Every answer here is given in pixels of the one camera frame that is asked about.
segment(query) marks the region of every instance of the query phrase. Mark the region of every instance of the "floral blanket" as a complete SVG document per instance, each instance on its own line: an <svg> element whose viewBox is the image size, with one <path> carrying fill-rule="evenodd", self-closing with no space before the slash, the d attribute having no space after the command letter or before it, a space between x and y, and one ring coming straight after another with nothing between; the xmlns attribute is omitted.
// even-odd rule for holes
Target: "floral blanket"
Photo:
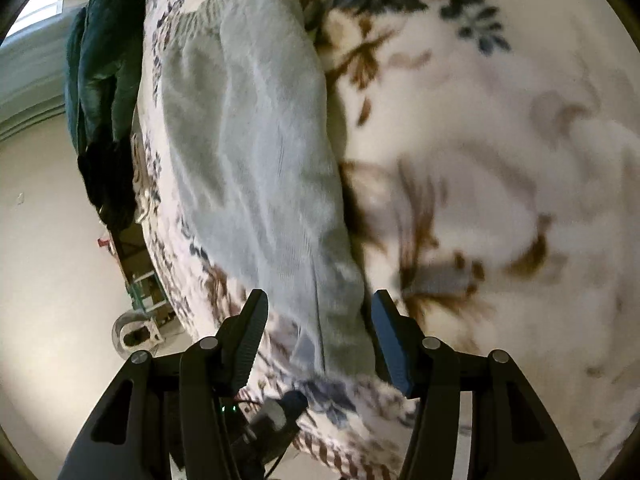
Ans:
<svg viewBox="0 0 640 480"><path fill-rule="evenodd" d="M184 222L158 92L172 25L202 1L146 2L133 140L146 243L194 340L246 299ZM386 288L459 351L510 352L597 478L640 406L638 51L604 0L300 3L369 295ZM375 378L300 380L297 337L270 316L242 396L300 389L299 449L347 478L394 478L415 403Z"/></svg>

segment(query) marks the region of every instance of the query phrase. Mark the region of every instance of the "floral pattern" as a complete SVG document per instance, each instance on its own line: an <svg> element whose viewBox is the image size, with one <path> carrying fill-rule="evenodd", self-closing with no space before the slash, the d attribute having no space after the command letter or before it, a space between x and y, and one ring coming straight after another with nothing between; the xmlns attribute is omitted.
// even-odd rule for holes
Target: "floral pattern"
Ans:
<svg viewBox="0 0 640 480"><path fill-rule="evenodd" d="M172 25L202 1L147 0L140 131L133 139L146 243L194 340L215 333L247 297L184 220L156 98ZM640 177L628 161L624 170L606 174L615 154L607 152L602 162L580 137L589 121L613 114L596 82L594 57L581 46L572 53L575 73L565 75L571 84L550 77L554 83L538 84L523 97L524 90L512 91L500 75L502 62L523 56L508 6L498 10L492 0L300 3L326 73L328 133L367 294L386 288L425 333L459 351L511 352L532 377L582 475L595 478L638 418L633 363L612 364L594 349L608 348L598 339L602 326L633 311L619 294L625 271L611 250L629 244L616 238L620 224L603 220L618 214L622 200L611 175L626 175L630 198L624 200L635 197ZM535 81L546 74L521 70L520 78ZM614 135L609 123L593 124L599 135ZM538 168L532 160L551 162ZM567 179L563 171L574 170ZM636 170L640 174L640 164ZM640 210L630 204L629 211ZM260 402L291 388L303 391L310 406L300 419L297 448L345 478L395 478L416 402L377 378L302 378L290 363L298 332L290 320L270 315L240 397ZM575 391L594 394L575 402ZM470 420L464 420L461 442L469 436Z"/></svg>

